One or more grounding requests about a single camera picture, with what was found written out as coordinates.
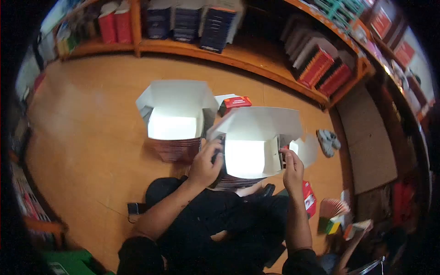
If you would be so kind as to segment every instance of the red box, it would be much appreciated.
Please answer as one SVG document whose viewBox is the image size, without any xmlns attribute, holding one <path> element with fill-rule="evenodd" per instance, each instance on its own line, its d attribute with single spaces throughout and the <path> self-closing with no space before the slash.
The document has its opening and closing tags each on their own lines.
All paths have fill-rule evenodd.
<svg viewBox="0 0 440 275">
<path fill-rule="evenodd" d="M 119 43 L 131 44 L 133 39 L 130 10 L 116 10 L 114 16 L 116 19 L 117 41 Z"/>
<path fill-rule="evenodd" d="M 307 216 L 310 219 L 316 213 L 316 198 L 315 194 L 313 194 L 310 183 L 305 180 L 303 180 L 303 195 L 305 211 L 307 212 Z"/>
<path fill-rule="evenodd" d="M 252 106 L 252 102 L 247 96 L 237 96 L 237 97 L 232 97 L 230 99 L 225 99 L 220 105 L 220 109 L 219 109 L 220 116 L 226 115 L 227 113 L 229 113 L 229 111 L 232 108 L 250 107 L 250 106 Z"/>
<path fill-rule="evenodd" d="M 114 13 L 109 13 L 107 15 L 101 15 L 98 17 L 99 28 L 101 29 L 101 36 L 103 42 L 106 44 L 116 43 L 116 26 Z"/>
</svg>

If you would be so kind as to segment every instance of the small red package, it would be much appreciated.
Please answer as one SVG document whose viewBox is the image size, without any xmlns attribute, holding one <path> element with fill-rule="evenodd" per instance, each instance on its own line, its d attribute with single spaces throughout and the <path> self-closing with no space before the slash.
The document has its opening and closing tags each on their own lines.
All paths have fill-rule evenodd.
<svg viewBox="0 0 440 275">
<path fill-rule="evenodd" d="M 307 216 L 310 219 L 316 213 L 316 199 L 310 183 L 305 180 L 303 180 L 303 195 L 305 211 L 307 212 Z"/>
<path fill-rule="evenodd" d="M 237 96 L 237 97 L 232 97 L 230 99 L 225 99 L 220 105 L 220 109 L 219 109 L 220 116 L 223 117 L 224 115 L 229 113 L 229 111 L 232 108 L 250 107 L 250 106 L 252 106 L 252 102 L 247 96 Z"/>
</svg>

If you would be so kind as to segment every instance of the red book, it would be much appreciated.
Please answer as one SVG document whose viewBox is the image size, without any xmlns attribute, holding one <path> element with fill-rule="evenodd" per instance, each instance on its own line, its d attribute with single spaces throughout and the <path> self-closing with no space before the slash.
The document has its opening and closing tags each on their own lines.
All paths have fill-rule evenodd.
<svg viewBox="0 0 440 275">
<path fill-rule="evenodd" d="M 351 76 L 352 71 L 350 68 L 347 65 L 342 64 L 329 78 L 324 81 L 324 83 L 319 87 L 318 91 L 326 96 L 330 96 L 345 82 L 347 82 Z"/>
<path fill-rule="evenodd" d="M 333 58 L 318 47 L 316 55 L 306 66 L 304 72 L 300 75 L 298 82 L 307 87 L 312 87 L 319 81 L 321 76 L 332 66 L 333 63 Z"/>
<path fill-rule="evenodd" d="M 101 36 L 103 37 L 103 42 L 106 44 L 117 42 L 114 17 L 114 12 L 103 14 L 98 17 L 99 28 L 101 29 Z"/>
<path fill-rule="evenodd" d="M 131 44 L 133 38 L 130 6 L 128 4 L 121 4 L 120 7 L 115 11 L 114 16 L 116 19 L 117 41 L 119 43 Z"/>
</svg>

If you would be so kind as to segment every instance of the stack of books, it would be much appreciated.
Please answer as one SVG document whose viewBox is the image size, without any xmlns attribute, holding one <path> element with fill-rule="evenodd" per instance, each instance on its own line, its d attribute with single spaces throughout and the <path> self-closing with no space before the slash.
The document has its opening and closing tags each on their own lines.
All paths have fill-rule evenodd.
<svg viewBox="0 0 440 275">
<path fill-rule="evenodd" d="M 170 0 L 152 0 L 147 8 L 148 38 L 167 39 L 170 31 L 172 2 Z"/>
<path fill-rule="evenodd" d="M 132 38 L 132 21 L 130 15 L 130 3 L 126 0 L 122 1 L 115 11 L 116 34 L 118 43 L 131 44 Z"/>
<path fill-rule="evenodd" d="M 315 88 L 326 96 L 330 96 L 351 76 L 352 70 L 338 58 L 316 83 Z"/>
<path fill-rule="evenodd" d="M 198 37 L 203 1 L 184 0 L 176 7 L 174 14 L 174 39 L 191 43 Z"/>
<path fill-rule="evenodd" d="M 206 14 L 200 48 L 221 53 L 236 13 L 232 9 L 210 7 Z"/>
<path fill-rule="evenodd" d="M 352 77 L 356 58 L 338 51 L 302 15 L 288 19 L 281 40 L 292 63 L 292 75 L 304 86 L 329 97 Z"/>
<path fill-rule="evenodd" d="M 114 12 L 119 7 L 115 2 L 109 2 L 101 7 L 101 15 L 98 17 L 99 28 L 103 42 L 106 44 L 117 42 L 116 20 Z"/>
<path fill-rule="evenodd" d="M 36 220 L 50 222 L 49 216 L 41 207 L 32 189 L 29 186 L 28 180 L 23 169 L 17 164 L 10 163 L 12 182 L 14 186 L 15 195 L 17 196 L 18 206 L 22 215 L 34 218 Z M 53 236 L 49 233 L 29 231 L 31 236 L 41 237 L 43 240 L 52 242 Z"/>
<path fill-rule="evenodd" d="M 333 58 L 320 46 L 315 45 L 298 70 L 294 73 L 298 82 L 313 87 L 332 66 Z"/>
</svg>

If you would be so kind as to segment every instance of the person's right hand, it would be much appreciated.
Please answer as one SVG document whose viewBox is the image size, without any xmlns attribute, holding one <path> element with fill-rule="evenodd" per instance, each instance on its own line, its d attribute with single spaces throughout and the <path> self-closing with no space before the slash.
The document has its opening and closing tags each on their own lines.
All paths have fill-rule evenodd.
<svg viewBox="0 0 440 275">
<path fill-rule="evenodd" d="M 221 150 L 222 148 L 223 146 L 218 139 L 206 143 L 202 150 L 195 156 L 188 173 L 187 181 L 199 187 L 201 190 L 211 185 L 220 173 L 223 165 L 223 154 L 217 154 L 214 164 L 212 164 L 211 159 L 214 156 L 215 150 Z"/>
<path fill-rule="evenodd" d="M 304 177 L 304 164 L 292 150 L 281 148 L 280 153 L 284 154 L 286 160 L 286 170 L 282 181 L 288 192 L 299 192 L 302 196 L 302 181 Z"/>
</svg>

